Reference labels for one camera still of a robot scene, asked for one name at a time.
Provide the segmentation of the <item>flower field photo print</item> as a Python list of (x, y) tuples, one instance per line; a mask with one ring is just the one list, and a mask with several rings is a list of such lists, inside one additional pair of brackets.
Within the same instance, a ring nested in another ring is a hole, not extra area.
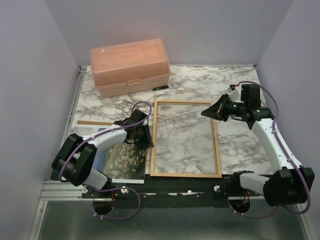
[(74, 133), (96, 148), (89, 176), (83, 185), (102, 189), (107, 181), (116, 184), (144, 184), (148, 151), (126, 143), (125, 129), (118, 125), (77, 124)]

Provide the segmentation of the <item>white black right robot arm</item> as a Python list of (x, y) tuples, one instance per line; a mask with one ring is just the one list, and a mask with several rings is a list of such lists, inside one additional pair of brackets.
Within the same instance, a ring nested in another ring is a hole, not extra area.
[(230, 183), (230, 191), (234, 195), (241, 196), (250, 190), (264, 196), (270, 206), (311, 204), (314, 171), (310, 167), (303, 167), (282, 142), (274, 115), (269, 108), (261, 107), (259, 98), (241, 98), (240, 102), (233, 102), (224, 94), (214, 105), (203, 110), (201, 115), (223, 122), (229, 117), (239, 117), (256, 135), (270, 161), (271, 177), (249, 171), (236, 173), (236, 180)]

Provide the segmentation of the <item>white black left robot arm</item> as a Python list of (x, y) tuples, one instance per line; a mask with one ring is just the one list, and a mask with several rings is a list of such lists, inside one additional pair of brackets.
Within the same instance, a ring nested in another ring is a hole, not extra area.
[(138, 149), (146, 150), (154, 146), (148, 124), (130, 119), (116, 121), (103, 130), (79, 136), (69, 135), (52, 162), (52, 169), (59, 174), (59, 180), (73, 184), (89, 186), (101, 198), (111, 191), (110, 178), (93, 168), (97, 154), (118, 145), (133, 144)]

